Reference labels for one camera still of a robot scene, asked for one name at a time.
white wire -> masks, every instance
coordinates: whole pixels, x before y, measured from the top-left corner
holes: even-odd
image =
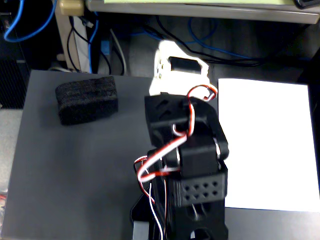
[[[113,38],[113,40],[114,40],[114,43],[115,43],[116,46],[118,47],[120,56],[121,56],[122,61],[123,61],[123,75],[127,75],[127,63],[126,63],[126,59],[125,59],[124,52],[122,51],[122,48],[121,48],[120,43],[119,43],[119,41],[118,41],[118,38],[117,38],[117,36],[115,35],[115,33],[114,33],[114,31],[112,30],[112,28],[110,28],[110,33],[111,33],[111,35],[112,35],[112,38]]]
[[[158,227],[159,227],[159,232],[160,232],[160,236],[161,236],[160,240],[164,240],[164,233],[162,232],[162,227],[161,227],[161,225],[160,225],[159,219],[158,219],[158,217],[157,217],[157,215],[156,215],[156,213],[155,213],[154,207],[153,207],[152,202],[151,202],[151,187],[152,187],[152,184],[150,183],[150,188],[149,188],[149,203],[150,203],[150,208],[151,208],[151,211],[152,211],[152,213],[153,213],[153,216],[154,216],[154,219],[155,219],[155,221],[156,221],[156,224],[157,224]]]
[[[195,130],[195,122],[196,122],[196,114],[195,114],[195,108],[192,104],[190,104],[191,107],[191,119],[190,119],[190,131],[188,133],[189,136],[191,136],[192,134],[194,134],[194,130]]]
[[[167,223],[167,181],[164,179],[164,228],[163,235],[166,234],[166,223]]]
[[[155,173],[151,173],[149,176],[142,177],[142,174],[146,172],[148,168],[150,168],[153,164],[155,164],[160,158],[170,153],[175,148],[179,147],[181,144],[185,143],[187,141],[187,135],[183,135],[180,137],[177,137],[175,140],[173,140],[171,143],[160,149],[158,152],[156,152],[154,155],[149,157],[149,159],[146,161],[145,164],[143,164],[137,173],[137,178],[139,182],[146,183],[150,180],[154,179],[156,177]]]
[[[186,133],[185,132],[179,132],[177,131],[177,126],[176,124],[172,124],[172,132],[174,133],[174,135],[178,136],[178,137],[181,137],[183,135],[185,135]]]
[[[48,69],[48,71],[51,71],[51,70],[57,70],[57,71],[60,71],[60,72],[65,72],[65,73],[72,73],[70,70],[62,68],[62,67],[59,67],[59,66],[52,66],[52,67],[50,67]]]

white paper sheet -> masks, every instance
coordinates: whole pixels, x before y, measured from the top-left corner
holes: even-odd
[[[306,85],[219,79],[231,208],[320,212]]]

floor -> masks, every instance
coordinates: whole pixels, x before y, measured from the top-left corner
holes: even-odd
[[[162,24],[183,41],[192,41],[188,33],[188,17],[160,18]],[[285,39],[288,33],[295,32],[299,25],[277,22],[246,21],[217,19],[217,30],[207,45],[222,48],[250,57],[264,57],[271,53]],[[154,17],[149,18],[149,24],[160,30]],[[195,34],[201,38],[212,27],[212,20],[195,18],[192,23]],[[290,43],[280,55],[312,58],[320,48],[320,27],[311,25],[293,43]],[[153,77],[154,56],[159,41],[147,35],[121,37],[120,44],[128,65],[128,75],[135,77]],[[215,54],[227,58],[223,53],[207,51],[198,44],[190,47],[197,51]],[[100,60],[99,73],[106,73],[106,64]],[[117,56],[111,56],[111,66],[114,75],[121,72],[121,64]],[[294,83],[303,71],[302,66],[287,66],[285,64],[267,63],[257,67],[237,67],[220,64],[210,64],[209,77],[256,79],[263,81]],[[19,132],[22,110],[0,109],[0,192],[6,192],[9,185],[10,172]]]

foam sponge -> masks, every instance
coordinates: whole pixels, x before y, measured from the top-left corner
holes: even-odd
[[[62,125],[88,123],[118,111],[116,83],[112,76],[68,82],[55,89]]]

gray table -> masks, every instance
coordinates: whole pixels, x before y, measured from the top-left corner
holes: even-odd
[[[132,163],[152,147],[144,109],[151,79],[116,76],[118,113],[96,122],[60,125],[55,88],[93,77],[100,76],[31,73],[4,239],[131,239],[130,209],[141,195]],[[225,212],[230,240],[320,239],[319,213],[236,208]]]

